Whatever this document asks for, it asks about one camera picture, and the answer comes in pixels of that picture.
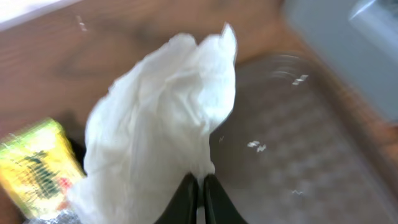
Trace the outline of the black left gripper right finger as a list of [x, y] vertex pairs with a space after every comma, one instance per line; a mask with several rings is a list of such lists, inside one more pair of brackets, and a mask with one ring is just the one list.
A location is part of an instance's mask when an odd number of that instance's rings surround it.
[[247, 224], [214, 174], [203, 183], [206, 224]]

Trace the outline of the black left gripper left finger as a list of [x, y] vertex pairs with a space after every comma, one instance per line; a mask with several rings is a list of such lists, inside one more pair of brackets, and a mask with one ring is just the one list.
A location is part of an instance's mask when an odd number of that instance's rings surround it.
[[187, 174], [155, 224], [196, 224], [197, 203], [198, 182], [192, 174]]

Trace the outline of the white napkin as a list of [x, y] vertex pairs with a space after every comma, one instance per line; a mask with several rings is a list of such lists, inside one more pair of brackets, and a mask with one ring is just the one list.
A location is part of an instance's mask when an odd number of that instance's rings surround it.
[[236, 95], [237, 40], [226, 24], [180, 33], [109, 87], [85, 129], [86, 177], [68, 192], [82, 223], [154, 223], [187, 174], [215, 171], [210, 134]]

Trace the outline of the yellow green foil wrapper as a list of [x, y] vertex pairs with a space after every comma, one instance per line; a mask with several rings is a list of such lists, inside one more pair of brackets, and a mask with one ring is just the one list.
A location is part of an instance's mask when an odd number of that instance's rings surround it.
[[53, 119], [1, 139], [1, 185], [28, 219], [68, 209], [67, 193], [84, 176], [65, 130]]

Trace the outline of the grey dishwasher rack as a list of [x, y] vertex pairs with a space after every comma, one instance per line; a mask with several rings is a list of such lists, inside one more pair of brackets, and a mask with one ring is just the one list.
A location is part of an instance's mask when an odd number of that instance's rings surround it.
[[396, 0], [286, 0], [283, 10], [320, 58], [397, 122]]

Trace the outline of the dark brown serving tray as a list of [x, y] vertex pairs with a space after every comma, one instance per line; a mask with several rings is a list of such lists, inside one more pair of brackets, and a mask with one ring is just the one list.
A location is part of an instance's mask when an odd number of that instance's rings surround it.
[[248, 223], [397, 222], [397, 171], [319, 69], [296, 55], [237, 66], [234, 108], [210, 147]]

